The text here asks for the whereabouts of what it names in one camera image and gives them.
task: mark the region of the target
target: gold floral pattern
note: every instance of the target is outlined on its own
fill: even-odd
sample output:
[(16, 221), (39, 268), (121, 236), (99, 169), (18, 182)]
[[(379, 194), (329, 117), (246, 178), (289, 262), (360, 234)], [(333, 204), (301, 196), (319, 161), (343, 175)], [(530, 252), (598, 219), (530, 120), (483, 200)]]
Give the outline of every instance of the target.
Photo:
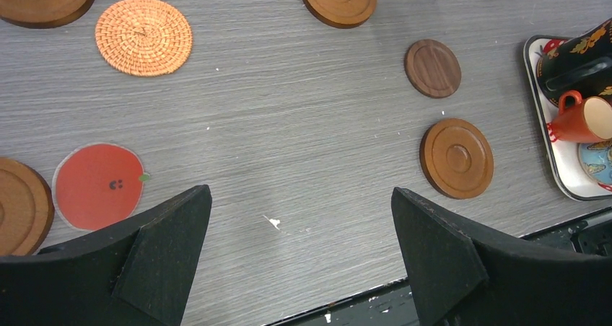
[(599, 93), (600, 97), (602, 97), (603, 95), (612, 95), (612, 86), (607, 86), (604, 90), (601, 91), (601, 93)]
[(597, 29), (591, 36), (583, 38), (570, 53), (580, 53), (585, 54), (589, 48), (595, 46), (595, 43), (599, 41), (599, 39), (604, 36), (607, 32), (606, 26), (610, 21), (606, 21), (599, 29)]
[(597, 172), (602, 172), (606, 169), (605, 165), (602, 164), (587, 164), (587, 171), (592, 175)]
[(542, 59), (541, 58), (538, 61), (537, 73), (538, 73), (538, 77), (542, 77)]
[(596, 144), (590, 144), (587, 149), (590, 151), (604, 151), (612, 147), (612, 140), (597, 142)]

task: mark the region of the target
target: blue saucer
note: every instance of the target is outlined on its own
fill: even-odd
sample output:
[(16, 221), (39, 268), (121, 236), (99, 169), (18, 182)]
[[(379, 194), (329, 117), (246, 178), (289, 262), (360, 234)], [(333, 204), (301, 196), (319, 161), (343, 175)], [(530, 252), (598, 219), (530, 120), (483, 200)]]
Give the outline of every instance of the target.
[(612, 140), (578, 145), (578, 159), (587, 175), (595, 181), (612, 185)]

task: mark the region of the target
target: orange teacup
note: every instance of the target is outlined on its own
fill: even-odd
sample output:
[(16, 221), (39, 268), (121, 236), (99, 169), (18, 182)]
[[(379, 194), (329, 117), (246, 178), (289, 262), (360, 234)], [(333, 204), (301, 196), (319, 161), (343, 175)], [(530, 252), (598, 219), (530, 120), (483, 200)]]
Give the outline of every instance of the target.
[[(566, 107), (568, 97), (575, 101)], [(612, 138), (612, 105), (601, 97), (589, 97), (570, 90), (559, 99), (559, 115), (548, 124), (551, 141), (594, 144)]]

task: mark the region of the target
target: white tray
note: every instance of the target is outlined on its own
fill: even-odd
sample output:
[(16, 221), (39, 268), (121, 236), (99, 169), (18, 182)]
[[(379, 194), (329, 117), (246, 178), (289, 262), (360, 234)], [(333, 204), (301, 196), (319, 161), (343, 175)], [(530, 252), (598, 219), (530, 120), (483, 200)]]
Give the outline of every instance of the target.
[(557, 116), (559, 109), (542, 94), (538, 82), (536, 82), (534, 70), (542, 56), (543, 47), (548, 41), (553, 39), (569, 40), (570, 38), (536, 35), (525, 43), (523, 55), (554, 179), (561, 191), (575, 200), (591, 201), (612, 198), (612, 192), (599, 186), (582, 169), (578, 159), (578, 144), (565, 141), (551, 142), (548, 136), (546, 124), (550, 123)]

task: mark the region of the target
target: gray wood-grain table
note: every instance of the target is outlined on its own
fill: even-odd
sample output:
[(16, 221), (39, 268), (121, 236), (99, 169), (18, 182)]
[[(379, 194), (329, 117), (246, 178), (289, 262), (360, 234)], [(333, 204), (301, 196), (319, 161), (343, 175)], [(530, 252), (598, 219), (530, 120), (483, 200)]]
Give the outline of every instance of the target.
[[(96, 20), (115, 1), (51, 30), (0, 22), (0, 156), (51, 182), (76, 147), (126, 146), (152, 176), (137, 212), (209, 184), (184, 325), (261, 325), (404, 277), (395, 186), (513, 235), (610, 204), (554, 184), (520, 56), (532, 35), (603, 22), (610, 0), (378, 0), (351, 30), (302, 0), (164, 0), (194, 46), (175, 74), (151, 79), (97, 51)], [(457, 55), (452, 97), (424, 97), (406, 78), (404, 54), (422, 38)], [(493, 182), (475, 199), (440, 195), (421, 171), (421, 137), (443, 118), (472, 122), (493, 148)], [(83, 234), (57, 216), (43, 245)]]

